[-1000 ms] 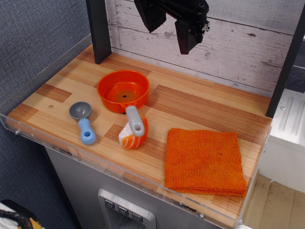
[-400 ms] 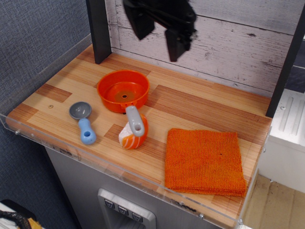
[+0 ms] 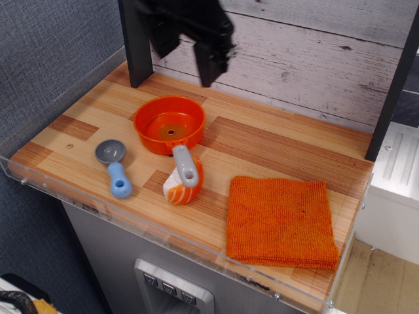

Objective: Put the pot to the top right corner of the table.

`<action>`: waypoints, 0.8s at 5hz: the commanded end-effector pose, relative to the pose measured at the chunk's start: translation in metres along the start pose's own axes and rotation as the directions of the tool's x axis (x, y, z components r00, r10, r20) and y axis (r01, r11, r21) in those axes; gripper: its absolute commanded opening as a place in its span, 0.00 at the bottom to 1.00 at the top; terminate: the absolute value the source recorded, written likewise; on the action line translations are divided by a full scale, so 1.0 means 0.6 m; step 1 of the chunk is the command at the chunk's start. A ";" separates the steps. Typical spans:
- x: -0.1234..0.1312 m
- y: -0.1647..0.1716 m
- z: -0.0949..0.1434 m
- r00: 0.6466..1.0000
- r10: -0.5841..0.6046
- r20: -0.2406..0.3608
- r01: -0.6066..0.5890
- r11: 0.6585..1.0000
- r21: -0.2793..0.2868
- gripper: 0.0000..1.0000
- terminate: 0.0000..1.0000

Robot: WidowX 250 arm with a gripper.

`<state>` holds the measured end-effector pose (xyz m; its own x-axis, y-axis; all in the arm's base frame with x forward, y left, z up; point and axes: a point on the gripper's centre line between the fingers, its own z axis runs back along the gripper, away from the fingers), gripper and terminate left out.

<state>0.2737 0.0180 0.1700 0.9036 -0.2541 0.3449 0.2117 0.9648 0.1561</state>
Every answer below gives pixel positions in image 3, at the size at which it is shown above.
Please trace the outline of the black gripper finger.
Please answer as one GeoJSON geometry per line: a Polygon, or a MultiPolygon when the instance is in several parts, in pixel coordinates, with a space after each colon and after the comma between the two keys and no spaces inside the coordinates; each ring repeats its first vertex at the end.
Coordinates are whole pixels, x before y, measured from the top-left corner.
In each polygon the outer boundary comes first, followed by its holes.
{"type": "Polygon", "coordinates": [[[179,46],[179,32],[163,20],[151,21],[151,43],[160,58],[165,58],[179,46]]]}
{"type": "Polygon", "coordinates": [[[209,88],[211,84],[228,70],[228,50],[208,41],[198,41],[194,44],[196,64],[202,87],[209,88]]]}

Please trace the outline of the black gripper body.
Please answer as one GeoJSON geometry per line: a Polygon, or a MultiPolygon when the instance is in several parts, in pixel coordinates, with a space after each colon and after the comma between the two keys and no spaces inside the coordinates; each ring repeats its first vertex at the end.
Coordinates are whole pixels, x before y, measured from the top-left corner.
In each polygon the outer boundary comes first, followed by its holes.
{"type": "Polygon", "coordinates": [[[163,20],[194,42],[208,41],[228,50],[234,26],[218,1],[136,1],[141,23],[150,38],[151,21],[163,20]]]}

